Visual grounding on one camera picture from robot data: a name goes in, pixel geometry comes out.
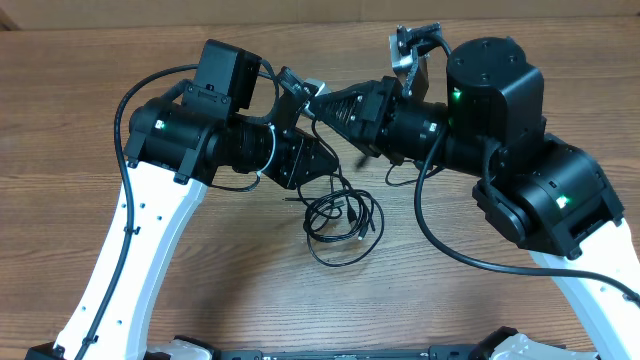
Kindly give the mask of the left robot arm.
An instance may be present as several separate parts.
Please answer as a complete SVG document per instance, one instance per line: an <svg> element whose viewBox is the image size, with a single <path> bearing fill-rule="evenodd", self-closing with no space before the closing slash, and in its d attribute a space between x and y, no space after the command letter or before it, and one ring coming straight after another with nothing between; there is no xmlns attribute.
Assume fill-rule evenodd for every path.
<svg viewBox="0 0 640 360"><path fill-rule="evenodd" d="M211 345L178 336L148 343L151 315L179 239L217 170L268 177L294 189L336 161L297 128L327 93L315 79L274 71L260 56L208 40L194 77L136 109L116 135L122 189L84 294L57 338L31 359L215 359Z"/></svg>

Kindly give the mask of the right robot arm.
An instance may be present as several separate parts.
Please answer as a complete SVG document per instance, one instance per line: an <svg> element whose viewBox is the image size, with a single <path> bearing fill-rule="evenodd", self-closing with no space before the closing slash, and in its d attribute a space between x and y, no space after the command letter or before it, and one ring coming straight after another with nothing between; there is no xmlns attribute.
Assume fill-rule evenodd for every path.
<svg viewBox="0 0 640 360"><path fill-rule="evenodd" d="M624 208L598 162L546 130L544 79L511 38L450 47L391 38L395 73L317 96L313 116L371 157L414 160L422 176L473 175L472 195L530 267L451 257L491 272L551 278L600 359L639 355L639 260Z"/></svg>

